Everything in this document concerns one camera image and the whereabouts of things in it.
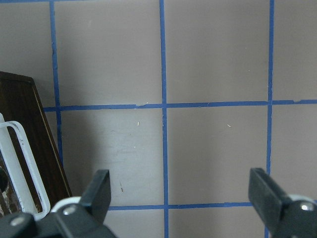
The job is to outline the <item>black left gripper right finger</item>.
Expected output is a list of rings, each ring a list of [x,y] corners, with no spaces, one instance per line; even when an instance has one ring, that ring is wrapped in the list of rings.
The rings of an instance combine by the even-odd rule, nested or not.
[[[317,203],[286,193],[262,168],[251,168],[248,198],[272,238],[315,238]]]

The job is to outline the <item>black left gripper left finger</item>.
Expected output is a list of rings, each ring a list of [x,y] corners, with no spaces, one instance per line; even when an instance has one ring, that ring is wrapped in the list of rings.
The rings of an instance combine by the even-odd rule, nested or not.
[[[62,199],[51,212],[63,238],[108,238],[104,220],[109,205],[109,171],[98,170],[81,196]]]

